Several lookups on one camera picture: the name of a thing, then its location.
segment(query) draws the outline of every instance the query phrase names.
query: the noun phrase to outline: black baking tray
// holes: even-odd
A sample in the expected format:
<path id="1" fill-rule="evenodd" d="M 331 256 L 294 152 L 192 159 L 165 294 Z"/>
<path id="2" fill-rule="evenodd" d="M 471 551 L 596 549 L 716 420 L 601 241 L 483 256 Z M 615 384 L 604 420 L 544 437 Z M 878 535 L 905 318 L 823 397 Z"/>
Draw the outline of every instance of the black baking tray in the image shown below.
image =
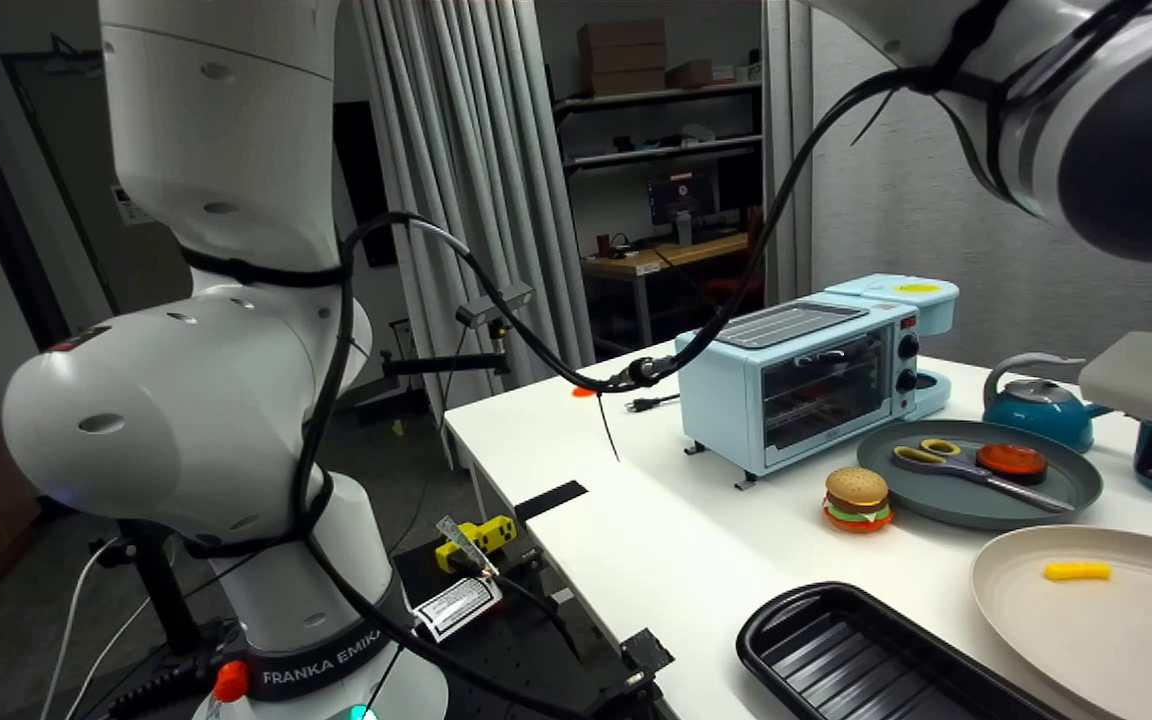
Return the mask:
<path id="1" fill-rule="evenodd" d="M 852 585 L 778 596 L 737 636 L 746 666 L 822 720 L 1057 720 L 1053 708 Z"/>

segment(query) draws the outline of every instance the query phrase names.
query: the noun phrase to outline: toaster oven door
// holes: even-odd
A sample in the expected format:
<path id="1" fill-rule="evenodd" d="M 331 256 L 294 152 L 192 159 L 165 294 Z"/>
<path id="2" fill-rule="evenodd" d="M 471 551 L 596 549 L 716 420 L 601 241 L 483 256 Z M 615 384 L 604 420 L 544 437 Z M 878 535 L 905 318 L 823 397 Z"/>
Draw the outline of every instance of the toaster oven door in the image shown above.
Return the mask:
<path id="1" fill-rule="evenodd" d="M 809 445 L 887 406 L 886 328 L 764 368 L 764 447 Z"/>

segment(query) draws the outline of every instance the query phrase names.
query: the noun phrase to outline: dark plate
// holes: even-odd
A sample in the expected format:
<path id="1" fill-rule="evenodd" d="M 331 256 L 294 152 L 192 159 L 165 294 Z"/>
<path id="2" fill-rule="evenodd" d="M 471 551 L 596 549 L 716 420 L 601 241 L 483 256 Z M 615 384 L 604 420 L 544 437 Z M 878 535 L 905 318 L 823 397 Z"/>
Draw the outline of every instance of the dark plate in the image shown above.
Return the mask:
<path id="1" fill-rule="evenodd" d="M 1078 510 L 1053 510 L 1042 505 L 1027 505 L 1021 497 L 998 490 L 976 481 L 962 476 L 934 476 L 934 470 L 909 470 L 894 465 L 897 445 L 922 445 L 930 437 L 944 437 L 965 447 L 965 457 L 976 457 L 983 445 L 1027 445 L 1049 457 L 1049 476 L 1023 489 L 1036 489 L 1045 497 L 1069 500 L 1078 510 L 1098 505 L 1099 497 L 1099 470 L 1042 437 L 1023 437 L 1011 426 L 972 424 L 972 420 L 922 420 L 922 424 L 887 424 L 860 440 L 858 459 L 880 476 L 887 476 L 897 508 L 934 516 L 942 523 L 976 528 L 976 532 L 1010 532 L 1023 523 L 1066 523 Z"/>

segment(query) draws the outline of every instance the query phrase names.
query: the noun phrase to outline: toaster oven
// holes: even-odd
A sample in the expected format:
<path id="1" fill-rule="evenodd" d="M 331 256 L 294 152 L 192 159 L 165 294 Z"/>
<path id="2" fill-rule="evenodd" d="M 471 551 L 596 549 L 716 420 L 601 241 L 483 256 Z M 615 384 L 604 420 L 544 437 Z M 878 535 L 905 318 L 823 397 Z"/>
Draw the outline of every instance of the toaster oven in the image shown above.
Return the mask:
<path id="1" fill-rule="evenodd" d="M 737 316 L 680 370 L 686 430 L 756 481 L 887 420 L 934 417 L 948 380 L 917 360 L 925 335 L 948 332 L 952 299 L 942 279 L 868 275 Z"/>

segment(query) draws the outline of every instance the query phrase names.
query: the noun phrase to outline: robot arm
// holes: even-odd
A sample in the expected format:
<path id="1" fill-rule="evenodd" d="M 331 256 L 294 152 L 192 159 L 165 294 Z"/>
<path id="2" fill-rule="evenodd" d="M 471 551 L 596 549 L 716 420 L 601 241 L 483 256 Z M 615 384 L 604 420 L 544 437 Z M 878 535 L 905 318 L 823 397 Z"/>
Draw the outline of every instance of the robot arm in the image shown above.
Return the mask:
<path id="1" fill-rule="evenodd" d="M 1112 256 L 1152 260 L 1150 0 L 809 5 L 897 69 L 944 69 L 952 55 L 965 83 L 934 90 L 955 115 L 976 175 Z"/>
<path id="2" fill-rule="evenodd" d="M 987 187 L 1091 242 L 1152 260 L 1152 10 L 1130 15 L 1083 65 L 1098 0 L 812 0 L 897 69 L 948 69 L 936 89 Z M 118 170 L 181 248 L 220 268 L 325 275 L 341 265 L 331 182 L 335 0 L 102 0 Z M 192 299 L 118 316 L 28 360 L 4 397 L 4 437 L 34 484 L 95 516 L 151 519 L 210 542 L 289 528 L 306 417 L 344 318 L 335 287 L 245 287 L 198 268 Z M 265 661 L 294 680 L 325 643 L 366 640 L 348 596 L 402 606 L 369 497 L 327 470 L 306 540 L 279 540 L 223 574 Z M 331 688 L 275 688 L 256 715 L 331 715 L 372 696 L 381 661 L 352 652 Z M 440 715 L 440 672 L 402 661 L 392 715 Z"/>

